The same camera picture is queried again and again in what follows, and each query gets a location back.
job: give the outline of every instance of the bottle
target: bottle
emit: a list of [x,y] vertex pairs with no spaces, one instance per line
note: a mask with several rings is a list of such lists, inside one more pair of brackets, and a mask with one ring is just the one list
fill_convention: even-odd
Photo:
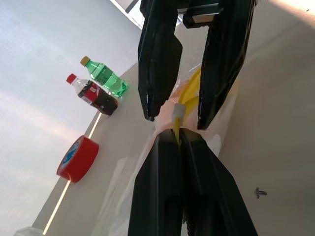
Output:
[[118,101],[107,94],[96,83],[90,80],[81,80],[75,74],[67,78],[82,100],[97,108],[101,113],[111,115],[117,109]]
[[128,89],[127,82],[119,78],[119,76],[103,63],[91,61],[90,58],[85,56],[82,58],[81,64],[88,69],[94,81],[111,91],[115,96],[122,96]]

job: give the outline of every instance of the clear plastic bottle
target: clear plastic bottle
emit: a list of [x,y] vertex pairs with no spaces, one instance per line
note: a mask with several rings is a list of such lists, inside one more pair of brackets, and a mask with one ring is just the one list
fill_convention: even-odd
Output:
[[67,82],[74,87],[78,97],[97,108],[101,113],[110,116],[117,109],[118,101],[96,83],[81,80],[75,74],[69,75]]

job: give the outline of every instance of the bottle cap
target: bottle cap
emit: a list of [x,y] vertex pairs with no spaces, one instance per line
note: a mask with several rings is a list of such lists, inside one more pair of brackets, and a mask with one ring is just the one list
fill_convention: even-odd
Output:
[[68,76],[67,82],[69,84],[72,84],[72,82],[75,80],[75,78],[77,78],[77,76],[75,74],[71,74],[71,75]]
[[81,65],[86,66],[86,64],[90,61],[91,59],[87,56],[83,57],[81,60]]

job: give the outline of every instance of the light strip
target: light strip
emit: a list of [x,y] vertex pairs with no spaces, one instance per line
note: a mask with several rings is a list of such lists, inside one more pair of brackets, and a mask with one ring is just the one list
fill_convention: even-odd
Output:
[[[99,113],[99,115],[98,115],[98,117],[97,117],[97,119],[96,119],[96,121],[95,121],[95,123],[93,125],[93,128],[90,131],[90,134],[89,134],[89,137],[88,137],[89,139],[91,138],[92,134],[94,133],[94,130],[95,130],[96,126],[97,126],[97,123],[98,123],[101,115],[102,115],[102,113]],[[47,231],[48,231],[48,229],[50,227],[50,224],[53,221],[53,219],[54,219],[54,217],[56,215],[56,212],[57,212],[57,210],[58,210],[58,208],[59,208],[59,206],[60,206],[60,204],[61,204],[61,202],[63,200],[63,197],[65,196],[65,193],[66,193],[66,191],[67,191],[67,189],[69,187],[69,184],[70,184],[70,180],[68,180],[67,184],[65,185],[65,187],[63,189],[63,192],[60,195],[60,198],[59,198],[59,200],[58,200],[58,202],[57,202],[57,204],[55,206],[55,209],[54,209],[53,213],[51,214],[51,216],[50,216],[50,218],[48,220],[48,223],[47,223],[47,225],[46,225],[46,227],[44,229],[43,235],[46,235],[46,233],[47,233]]]

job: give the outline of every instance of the white wall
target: white wall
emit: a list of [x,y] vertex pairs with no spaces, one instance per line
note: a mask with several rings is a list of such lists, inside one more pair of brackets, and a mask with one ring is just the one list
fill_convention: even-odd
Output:
[[87,55],[122,74],[140,30],[109,0],[0,2],[0,235],[32,225],[96,110],[65,82]]

